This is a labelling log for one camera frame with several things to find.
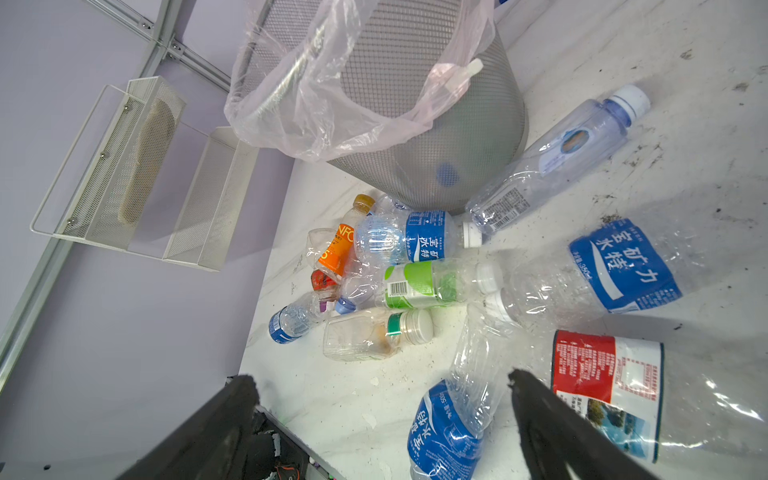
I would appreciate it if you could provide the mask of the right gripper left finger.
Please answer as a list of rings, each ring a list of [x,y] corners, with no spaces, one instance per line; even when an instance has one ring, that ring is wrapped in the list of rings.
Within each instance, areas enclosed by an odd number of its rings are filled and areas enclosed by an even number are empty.
[[[121,479],[242,479],[259,394],[249,375],[224,388]]]

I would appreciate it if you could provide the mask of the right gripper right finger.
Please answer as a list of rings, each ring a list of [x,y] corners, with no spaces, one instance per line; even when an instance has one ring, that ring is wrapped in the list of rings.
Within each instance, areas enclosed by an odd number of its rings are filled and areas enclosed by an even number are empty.
[[[520,444],[533,479],[652,479],[532,373],[509,375]]]

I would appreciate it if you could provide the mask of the red label clear bottle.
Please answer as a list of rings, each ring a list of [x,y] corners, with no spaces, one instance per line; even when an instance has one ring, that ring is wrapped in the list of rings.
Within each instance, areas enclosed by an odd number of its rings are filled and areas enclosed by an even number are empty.
[[[767,472],[767,390],[755,370],[658,341],[559,330],[552,391],[639,462]]]

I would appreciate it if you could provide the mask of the clear jar white lid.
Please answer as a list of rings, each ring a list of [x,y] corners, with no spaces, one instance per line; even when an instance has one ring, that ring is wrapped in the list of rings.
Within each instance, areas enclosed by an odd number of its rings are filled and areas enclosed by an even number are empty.
[[[428,310],[362,310],[337,317],[325,327],[322,352],[335,361],[384,360],[405,346],[429,343],[434,323]]]

